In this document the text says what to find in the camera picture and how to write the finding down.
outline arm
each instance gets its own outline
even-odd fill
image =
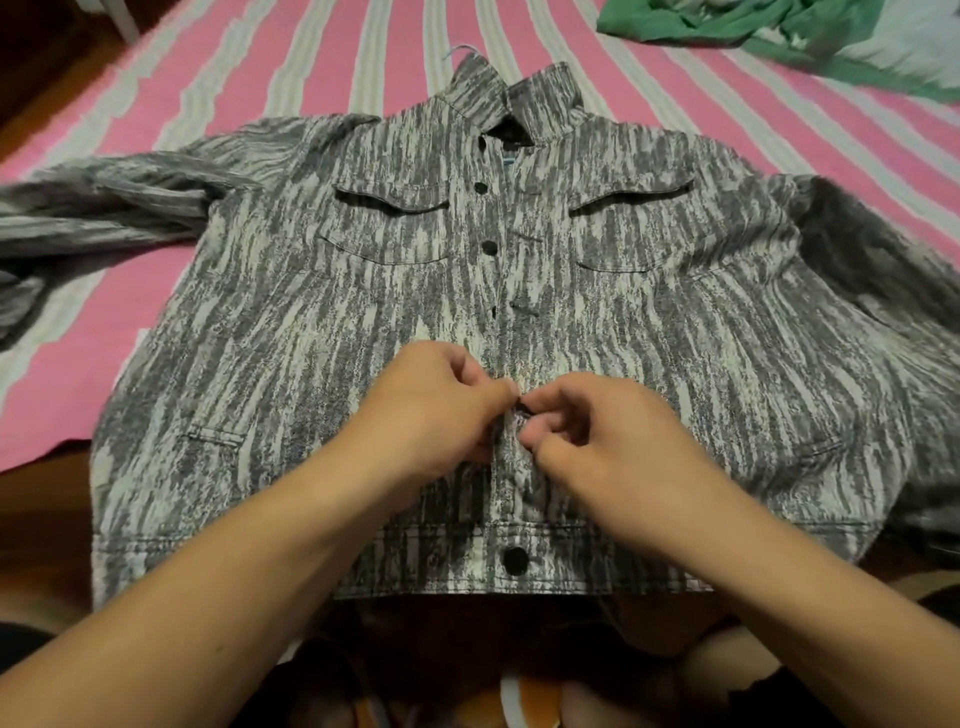
[[[960,631],[775,518],[656,394],[568,375],[523,402],[542,468],[621,543],[713,584],[846,724],[955,724]]]
[[[341,433],[0,678],[10,725],[227,723],[363,545],[420,487],[486,453],[516,401],[460,347],[422,342]]]

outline hand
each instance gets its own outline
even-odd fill
[[[397,507],[465,460],[490,462],[485,434],[519,397],[509,379],[491,379],[463,347],[417,341],[387,365],[337,436],[374,454],[403,483]]]
[[[535,413],[520,443],[624,546],[676,560],[713,499],[741,493],[670,405],[629,379],[564,375],[520,401]]]

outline snap button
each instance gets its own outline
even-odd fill
[[[522,576],[527,572],[530,566],[530,557],[527,552],[519,546],[511,546],[503,552],[503,568],[511,576]]]

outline bed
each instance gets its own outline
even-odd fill
[[[765,173],[839,181],[960,262],[960,109],[852,87],[737,50],[640,45],[592,29],[603,0],[182,0],[0,179],[68,158],[176,148],[261,116],[390,114],[440,90],[469,44],[508,80],[567,61],[586,107],[718,138]],[[0,471],[88,439],[193,248],[61,272],[0,352]]]

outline jacket collar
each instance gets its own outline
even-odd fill
[[[512,115],[538,145],[564,136],[588,116],[580,87],[565,62],[507,85],[487,59],[471,53],[457,66],[441,96],[481,132]]]

